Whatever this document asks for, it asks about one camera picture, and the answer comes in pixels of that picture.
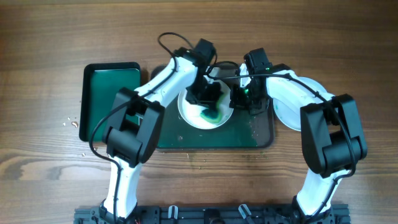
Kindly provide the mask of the white plate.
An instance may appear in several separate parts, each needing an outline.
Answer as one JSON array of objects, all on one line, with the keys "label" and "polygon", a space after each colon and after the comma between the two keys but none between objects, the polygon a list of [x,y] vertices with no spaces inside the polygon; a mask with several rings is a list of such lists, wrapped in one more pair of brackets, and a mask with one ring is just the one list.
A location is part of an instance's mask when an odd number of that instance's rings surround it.
[{"label": "white plate", "polygon": [[322,100],[299,83],[283,78],[269,78],[274,111],[280,121],[288,128],[301,131],[300,108]]},{"label": "white plate", "polygon": [[222,81],[214,81],[221,84],[221,91],[225,93],[225,97],[220,104],[220,111],[222,119],[219,123],[211,124],[200,117],[202,110],[206,109],[204,106],[191,105],[186,99],[187,90],[182,90],[178,95],[177,106],[181,117],[191,126],[198,129],[215,129],[223,125],[233,114],[234,109],[229,107],[230,102],[230,88]]}]

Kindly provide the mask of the green yellow sponge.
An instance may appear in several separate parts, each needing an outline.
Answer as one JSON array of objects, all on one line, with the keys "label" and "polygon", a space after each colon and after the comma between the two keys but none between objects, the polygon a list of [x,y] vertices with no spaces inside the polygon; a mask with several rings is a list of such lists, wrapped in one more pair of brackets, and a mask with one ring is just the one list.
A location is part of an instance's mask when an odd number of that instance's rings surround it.
[{"label": "green yellow sponge", "polygon": [[219,93],[217,101],[215,103],[212,103],[208,108],[202,110],[200,113],[200,117],[211,124],[219,123],[222,119],[220,104],[225,96],[225,93],[221,91]]}]

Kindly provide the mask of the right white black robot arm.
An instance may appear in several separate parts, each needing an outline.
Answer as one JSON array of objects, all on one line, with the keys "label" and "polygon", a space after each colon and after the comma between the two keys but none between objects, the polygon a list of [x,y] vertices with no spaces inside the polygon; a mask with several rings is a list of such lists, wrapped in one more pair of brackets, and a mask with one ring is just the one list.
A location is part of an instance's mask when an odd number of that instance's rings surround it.
[{"label": "right white black robot arm", "polygon": [[357,163],[367,155],[356,102],[350,95],[332,95],[319,83],[296,76],[283,63],[273,65],[262,48],[244,56],[236,78],[239,84],[231,90],[230,107],[256,114],[273,100],[294,112],[308,172],[293,200],[291,219],[321,220],[331,210],[338,184],[353,176]]}]

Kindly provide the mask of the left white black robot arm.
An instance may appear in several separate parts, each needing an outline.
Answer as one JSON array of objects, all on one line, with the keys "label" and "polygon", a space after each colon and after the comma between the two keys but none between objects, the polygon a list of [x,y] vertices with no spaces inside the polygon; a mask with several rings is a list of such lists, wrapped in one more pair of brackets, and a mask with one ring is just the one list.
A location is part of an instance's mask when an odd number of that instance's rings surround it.
[{"label": "left white black robot arm", "polygon": [[200,39],[190,49],[172,52],[169,64],[149,83],[118,91],[112,110],[97,124],[104,126],[103,159],[111,163],[108,196],[100,206],[104,221],[125,223],[130,219],[137,205],[141,167],[159,142],[165,109],[174,98],[186,90],[191,105],[216,107],[221,87],[209,84],[204,77],[215,55],[213,44]]}]

